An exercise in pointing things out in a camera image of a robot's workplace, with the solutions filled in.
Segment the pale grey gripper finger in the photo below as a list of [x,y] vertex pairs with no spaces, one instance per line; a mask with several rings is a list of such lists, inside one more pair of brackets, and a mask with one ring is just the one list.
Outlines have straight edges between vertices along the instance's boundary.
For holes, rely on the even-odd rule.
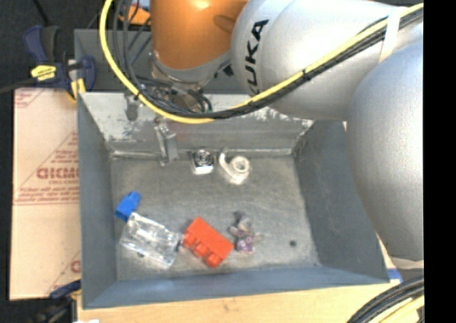
[[177,135],[175,133],[166,133],[164,135],[164,144],[167,160],[176,160],[178,158]]
[[165,145],[166,131],[165,131],[165,128],[162,125],[157,125],[157,126],[154,127],[154,129],[155,129],[155,133],[156,133],[156,136],[157,136],[157,141],[158,141],[158,144],[159,144],[159,147],[160,147],[160,152],[161,152],[161,156],[160,156],[160,159],[159,159],[159,164],[161,166],[165,166],[165,165],[167,165],[167,151],[166,151],[166,145]]

